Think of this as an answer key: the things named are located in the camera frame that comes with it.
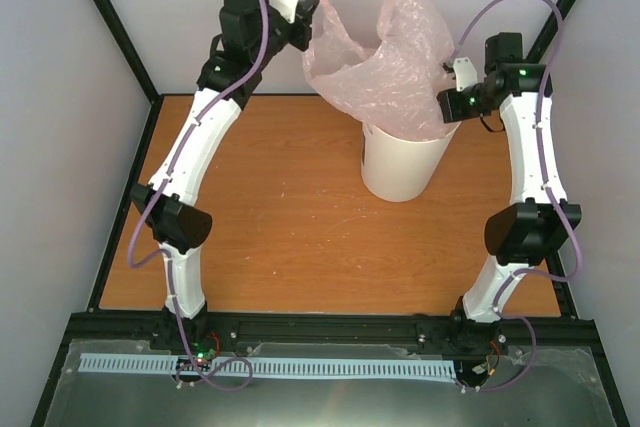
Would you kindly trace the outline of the pink translucent plastic trash bag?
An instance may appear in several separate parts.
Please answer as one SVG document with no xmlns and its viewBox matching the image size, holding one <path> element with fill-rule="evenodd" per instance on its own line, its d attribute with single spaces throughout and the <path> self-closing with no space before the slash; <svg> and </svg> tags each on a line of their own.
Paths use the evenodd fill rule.
<svg viewBox="0 0 640 427">
<path fill-rule="evenodd" d="M 302 67 L 308 84 L 354 119 L 408 141 L 431 141 L 452 131 L 436 96 L 452 87 L 443 63 L 454 51 L 444 17 L 430 0 L 383 0 L 366 48 L 353 40 L 329 0 L 319 3 Z"/>
</svg>

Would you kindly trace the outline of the white plastic trash bin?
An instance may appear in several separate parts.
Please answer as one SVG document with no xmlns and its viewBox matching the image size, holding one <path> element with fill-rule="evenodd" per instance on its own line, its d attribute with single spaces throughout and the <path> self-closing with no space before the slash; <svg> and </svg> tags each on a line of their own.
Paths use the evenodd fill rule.
<svg viewBox="0 0 640 427">
<path fill-rule="evenodd" d="M 361 177 L 365 187 L 388 202 L 407 202 L 427 187 L 458 124 L 441 139 L 414 142 L 362 125 Z"/>
</svg>

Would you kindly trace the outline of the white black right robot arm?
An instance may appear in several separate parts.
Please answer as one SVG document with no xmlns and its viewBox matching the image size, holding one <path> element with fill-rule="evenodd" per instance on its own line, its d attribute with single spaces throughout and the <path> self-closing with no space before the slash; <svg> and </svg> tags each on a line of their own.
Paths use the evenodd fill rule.
<svg viewBox="0 0 640 427">
<path fill-rule="evenodd" d="M 575 239 L 582 212 L 569 202 L 557 170 L 550 76 L 545 65 L 524 59 L 521 34 L 499 33 L 486 40 L 484 78 L 467 58 L 455 59 L 450 70 L 456 85 L 437 96 L 444 121 L 498 113 L 512 175 L 508 207 L 485 224 L 488 257 L 449 322 L 452 349 L 476 354 L 497 339 L 502 310 L 518 283 Z"/>
</svg>

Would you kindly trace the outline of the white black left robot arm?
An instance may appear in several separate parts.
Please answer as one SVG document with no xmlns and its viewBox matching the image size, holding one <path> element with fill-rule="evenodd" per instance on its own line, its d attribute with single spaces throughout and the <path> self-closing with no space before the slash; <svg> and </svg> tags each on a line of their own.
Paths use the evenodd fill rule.
<svg viewBox="0 0 640 427">
<path fill-rule="evenodd" d="M 196 81 L 187 118 L 165 160 L 146 184 L 130 190 L 140 213 L 135 231 L 151 230 L 157 242 L 149 259 L 164 263 L 166 309 L 179 319 L 172 335 L 186 349 L 201 347 L 208 325 L 201 286 L 201 247 L 213 219 L 196 206 L 214 154 L 262 80 L 269 62 L 286 46 L 305 51 L 320 0 L 224 0 L 221 31 Z"/>
</svg>

